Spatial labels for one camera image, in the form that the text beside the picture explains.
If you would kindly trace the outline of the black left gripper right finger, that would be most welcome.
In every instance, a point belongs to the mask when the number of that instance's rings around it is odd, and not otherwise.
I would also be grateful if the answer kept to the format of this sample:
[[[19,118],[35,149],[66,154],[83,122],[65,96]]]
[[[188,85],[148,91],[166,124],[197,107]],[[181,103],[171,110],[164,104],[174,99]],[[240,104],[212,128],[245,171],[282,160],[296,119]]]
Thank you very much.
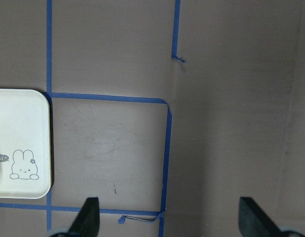
[[[243,237],[285,236],[251,197],[239,199],[238,227]]]

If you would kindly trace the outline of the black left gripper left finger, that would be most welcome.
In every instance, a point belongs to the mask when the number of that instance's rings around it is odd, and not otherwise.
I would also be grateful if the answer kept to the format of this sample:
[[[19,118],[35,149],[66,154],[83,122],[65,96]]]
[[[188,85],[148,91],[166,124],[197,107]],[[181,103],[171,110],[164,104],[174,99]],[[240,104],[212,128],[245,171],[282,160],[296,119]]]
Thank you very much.
[[[96,237],[100,229],[99,199],[88,197],[67,232],[68,237]]]

